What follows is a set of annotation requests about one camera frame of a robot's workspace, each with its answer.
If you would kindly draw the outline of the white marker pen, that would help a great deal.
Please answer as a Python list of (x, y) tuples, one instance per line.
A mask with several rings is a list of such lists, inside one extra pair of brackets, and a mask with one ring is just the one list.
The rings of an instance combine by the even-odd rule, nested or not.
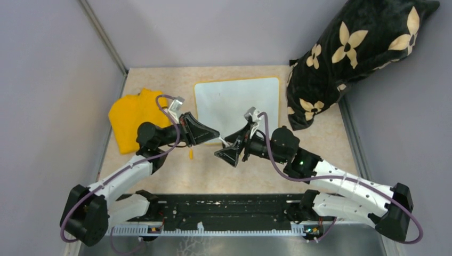
[(228, 142), (226, 141), (224, 138), (222, 137), (218, 137), (218, 139), (221, 141), (221, 143), (225, 146), (225, 147), (230, 147), (233, 145), (233, 142)]

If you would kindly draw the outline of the white board yellow frame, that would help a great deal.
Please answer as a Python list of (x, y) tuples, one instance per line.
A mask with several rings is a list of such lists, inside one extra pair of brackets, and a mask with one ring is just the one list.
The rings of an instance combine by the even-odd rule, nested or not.
[(194, 93), (197, 119), (223, 138), (246, 125), (244, 115), (251, 107), (267, 113), (270, 132), (279, 127), (278, 77), (197, 83)]

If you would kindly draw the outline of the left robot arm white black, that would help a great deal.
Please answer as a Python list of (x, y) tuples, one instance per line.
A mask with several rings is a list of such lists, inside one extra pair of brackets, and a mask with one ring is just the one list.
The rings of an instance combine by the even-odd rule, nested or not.
[(139, 150), (123, 167), (87, 187), (76, 185), (70, 191), (60, 220), (61, 239), (93, 246), (111, 228), (125, 221), (136, 217), (155, 220), (160, 207), (151, 193), (137, 191), (126, 195), (126, 192), (162, 167), (169, 152), (160, 147), (175, 148), (181, 141), (191, 147), (219, 136), (219, 131), (201, 124), (190, 112), (165, 128), (142, 123), (136, 137)]

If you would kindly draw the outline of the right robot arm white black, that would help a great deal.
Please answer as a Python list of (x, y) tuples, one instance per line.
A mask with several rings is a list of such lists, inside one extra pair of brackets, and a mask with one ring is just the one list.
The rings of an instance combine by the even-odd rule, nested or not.
[(413, 216), (410, 189), (404, 184), (394, 186), (375, 183), (345, 172), (320, 156), (299, 147), (299, 139), (286, 127), (277, 128), (271, 137), (261, 131), (252, 134), (250, 126), (228, 136), (228, 146), (215, 152), (215, 156), (233, 167), (253, 155), (268, 159), (283, 178), (323, 187), (328, 193), (307, 190), (298, 204), (302, 219), (316, 217), (344, 218), (364, 223), (381, 235), (407, 244), (410, 223), (418, 228), (418, 242), (423, 229)]

